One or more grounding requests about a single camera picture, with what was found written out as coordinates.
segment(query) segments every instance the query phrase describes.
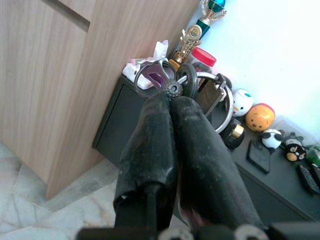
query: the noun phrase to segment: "snowman figurine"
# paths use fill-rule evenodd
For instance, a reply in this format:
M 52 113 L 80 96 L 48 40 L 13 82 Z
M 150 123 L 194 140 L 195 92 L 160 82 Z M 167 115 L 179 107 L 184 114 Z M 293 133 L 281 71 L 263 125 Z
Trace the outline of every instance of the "snowman figurine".
M 246 113 L 252 107 L 254 103 L 254 98 L 245 89 L 237 89 L 233 93 L 233 116 L 241 117 L 246 115 Z

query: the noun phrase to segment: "wooden cabinet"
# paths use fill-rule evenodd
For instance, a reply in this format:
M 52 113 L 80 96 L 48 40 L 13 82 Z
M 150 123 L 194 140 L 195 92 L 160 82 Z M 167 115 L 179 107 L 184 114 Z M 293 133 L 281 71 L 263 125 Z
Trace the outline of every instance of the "wooden cabinet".
M 0 1 L 0 141 L 48 198 L 103 158 L 91 145 L 125 63 L 166 39 L 172 53 L 199 3 L 60 2 Z

